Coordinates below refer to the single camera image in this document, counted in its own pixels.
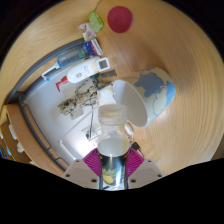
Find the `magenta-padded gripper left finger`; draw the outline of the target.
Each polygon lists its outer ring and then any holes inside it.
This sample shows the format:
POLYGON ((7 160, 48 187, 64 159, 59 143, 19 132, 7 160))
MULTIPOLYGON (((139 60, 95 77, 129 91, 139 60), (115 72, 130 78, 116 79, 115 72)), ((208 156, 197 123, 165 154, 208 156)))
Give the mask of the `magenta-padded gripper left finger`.
POLYGON ((98 150, 93 149, 83 159, 75 159, 62 177, 83 188, 98 189, 101 176, 101 162, 98 150))

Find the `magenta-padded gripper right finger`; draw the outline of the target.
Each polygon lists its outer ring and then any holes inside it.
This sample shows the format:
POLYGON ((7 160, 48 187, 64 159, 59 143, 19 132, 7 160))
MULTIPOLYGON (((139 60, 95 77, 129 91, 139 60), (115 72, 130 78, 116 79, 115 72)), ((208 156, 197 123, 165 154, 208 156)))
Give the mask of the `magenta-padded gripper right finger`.
POLYGON ((129 149, 126 160, 128 188, 135 189, 150 184, 163 177, 162 171, 151 159, 144 159, 134 149, 129 149))

